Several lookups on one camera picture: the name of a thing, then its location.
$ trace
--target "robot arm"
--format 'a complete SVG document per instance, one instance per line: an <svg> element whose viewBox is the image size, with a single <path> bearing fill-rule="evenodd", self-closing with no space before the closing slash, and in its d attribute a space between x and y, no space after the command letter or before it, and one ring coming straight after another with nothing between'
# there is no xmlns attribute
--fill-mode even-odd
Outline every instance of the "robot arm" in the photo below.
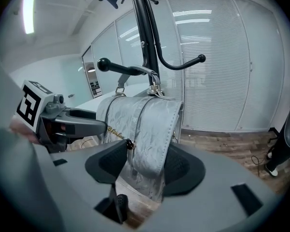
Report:
<svg viewBox="0 0 290 232"><path fill-rule="evenodd" d="M49 153L63 152L67 144L86 136L100 135L107 124L96 120L96 114L67 108L63 95L56 95L32 81L24 81L24 96L16 115L37 136Z"/></svg>

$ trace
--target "metal clasp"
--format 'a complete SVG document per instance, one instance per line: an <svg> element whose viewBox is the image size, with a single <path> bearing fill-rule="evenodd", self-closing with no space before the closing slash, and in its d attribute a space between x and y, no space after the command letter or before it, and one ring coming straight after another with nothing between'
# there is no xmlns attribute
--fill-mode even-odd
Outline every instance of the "metal clasp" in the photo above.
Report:
<svg viewBox="0 0 290 232"><path fill-rule="evenodd" d="M119 89L119 85L116 88L115 96L118 96L118 95L126 96L125 93L124 93L124 88L123 88L123 90L121 92L118 92L118 89Z"/></svg>
<svg viewBox="0 0 290 232"><path fill-rule="evenodd" d="M152 82L153 85L149 86L149 94L156 94L161 92L161 87L160 85L155 84L155 82Z"/></svg>
<svg viewBox="0 0 290 232"><path fill-rule="evenodd" d="M179 144L178 138L177 138L176 135L175 135L175 130L174 130L174 132L173 132L173 136L172 136L172 140L173 140L173 139L176 139L177 144Z"/></svg>

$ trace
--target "wooden floor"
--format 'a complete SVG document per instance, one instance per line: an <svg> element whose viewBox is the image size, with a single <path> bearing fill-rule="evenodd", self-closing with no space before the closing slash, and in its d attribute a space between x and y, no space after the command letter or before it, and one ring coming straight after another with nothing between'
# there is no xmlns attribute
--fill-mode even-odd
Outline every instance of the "wooden floor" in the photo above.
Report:
<svg viewBox="0 0 290 232"><path fill-rule="evenodd" d="M254 155L261 162L259 165L259 178L275 193L282 194L290 185L290 160L277 167L278 177L276 178L271 177L263 169L264 164L267 162L265 158L266 153L275 143L275 140L271 143L268 143L268 140L274 137L276 135L272 131L258 133L215 133L182 130L180 143L230 157L258 177L258 166L251 160L251 156ZM93 137L86 137L69 145L68 150L77 150L95 145L97 145L97 142ZM160 205L134 190L120 177L116 181L116 191L117 194L122 193L128 196L129 213L128 220L124 223L124 226L132 229L136 229L141 225Z"/></svg>
<svg viewBox="0 0 290 232"><path fill-rule="evenodd" d="M271 177L265 170L264 165L268 162L266 154L275 140L268 143L270 138L275 138L273 131L257 133L213 133L205 131L182 130L180 143L192 145L198 149L214 152L227 156L258 176L258 166L255 165L251 156L256 156L259 165L260 176L275 193L285 193L290 186L290 160L277 167L278 177Z"/></svg>

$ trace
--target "ceiling light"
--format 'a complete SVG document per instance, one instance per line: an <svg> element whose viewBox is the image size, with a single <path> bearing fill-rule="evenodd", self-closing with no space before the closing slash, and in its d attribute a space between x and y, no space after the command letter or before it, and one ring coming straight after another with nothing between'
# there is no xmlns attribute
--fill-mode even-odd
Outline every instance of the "ceiling light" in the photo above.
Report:
<svg viewBox="0 0 290 232"><path fill-rule="evenodd" d="M131 32L134 32L134 31L137 30L137 29L138 29L137 26L136 26L136 27L133 27L132 29L130 29L130 30L128 30L127 32L125 32L125 33L123 33L122 35L120 35L119 37L120 37L120 38L123 38L124 36L128 35L128 34L131 33Z"/></svg>
<svg viewBox="0 0 290 232"><path fill-rule="evenodd" d="M132 36L132 37L130 37L130 38L128 38L128 39L126 39L126 41L131 41L131 40L133 40L133 39L135 39L137 37L139 37L139 33L134 35L134 36Z"/></svg>
<svg viewBox="0 0 290 232"><path fill-rule="evenodd" d="M181 43L181 44L197 44L199 42L188 42L188 43Z"/></svg>
<svg viewBox="0 0 290 232"><path fill-rule="evenodd" d="M23 21L26 34L34 33L33 5L34 0L23 0Z"/></svg>
<svg viewBox="0 0 290 232"><path fill-rule="evenodd" d="M183 20L183 21L176 21L176 24L183 24L183 23L191 23L191 22L209 22L210 19L192 19L192 20Z"/></svg>
<svg viewBox="0 0 290 232"><path fill-rule="evenodd" d="M182 40L197 40L197 41L211 41L211 38L208 37L200 37L197 35L194 36L181 36Z"/></svg>
<svg viewBox="0 0 290 232"><path fill-rule="evenodd" d="M193 15L193 14L211 14L212 10L190 10L190 11L182 11L182 12L174 12L174 16L180 15Z"/></svg>

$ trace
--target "silver handbag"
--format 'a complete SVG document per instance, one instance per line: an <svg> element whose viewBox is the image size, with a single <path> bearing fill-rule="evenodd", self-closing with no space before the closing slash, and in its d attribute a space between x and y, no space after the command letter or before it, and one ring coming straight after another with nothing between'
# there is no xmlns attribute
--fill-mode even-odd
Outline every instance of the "silver handbag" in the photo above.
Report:
<svg viewBox="0 0 290 232"><path fill-rule="evenodd" d="M135 144L120 176L155 201L162 198L167 150L172 139L180 138L182 115L182 101L125 97L118 92L97 109L97 120L108 125L106 133L99 136L100 143L130 139Z"/></svg>

